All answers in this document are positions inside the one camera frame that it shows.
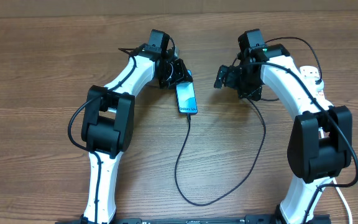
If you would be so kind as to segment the blue Galaxy smartphone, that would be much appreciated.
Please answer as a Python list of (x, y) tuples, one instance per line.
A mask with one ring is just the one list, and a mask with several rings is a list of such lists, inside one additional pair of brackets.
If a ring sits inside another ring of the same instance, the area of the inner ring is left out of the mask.
[(183, 82), (176, 86), (178, 112), (181, 114), (197, 114), (197, 102), (193, 82)]

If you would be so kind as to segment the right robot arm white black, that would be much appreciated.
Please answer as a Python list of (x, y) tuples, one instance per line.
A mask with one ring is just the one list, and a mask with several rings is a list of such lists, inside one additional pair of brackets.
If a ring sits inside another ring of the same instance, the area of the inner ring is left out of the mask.
[(335, 178), (341, 170), (357, 160), (351, 112), (325, 98), (318, 72), (297, 68), (289, 51), (282, 44), (267, 45), (260, 30), (244, 32), (238, 43), (239, 65), (221, 66), (214, 87), (259, 101), (267, 85), (293, 119), (287, 148), (293, 178), (287, 195), (273, 214), (246, 215), (246, 223), (330, 223), (329, 215), (313, 211), (326, 188), (340, 187)]

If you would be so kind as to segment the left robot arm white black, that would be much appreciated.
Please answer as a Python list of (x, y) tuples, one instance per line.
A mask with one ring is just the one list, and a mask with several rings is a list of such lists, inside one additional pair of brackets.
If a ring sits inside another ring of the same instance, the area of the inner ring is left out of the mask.
[(112, 223), (115, 219), (118, 167), (131, 143), (135, 98), (141, 89), (153, 79), (167, 89), (192, 81), (176, 48), (168, 47), (172, 40), (167, 33), (152, 30), (147, 43), (123, 50), (128, 63), (113, 81), (88, 90), (81, 139), (89, 153), (91, 174), (81, 223)]

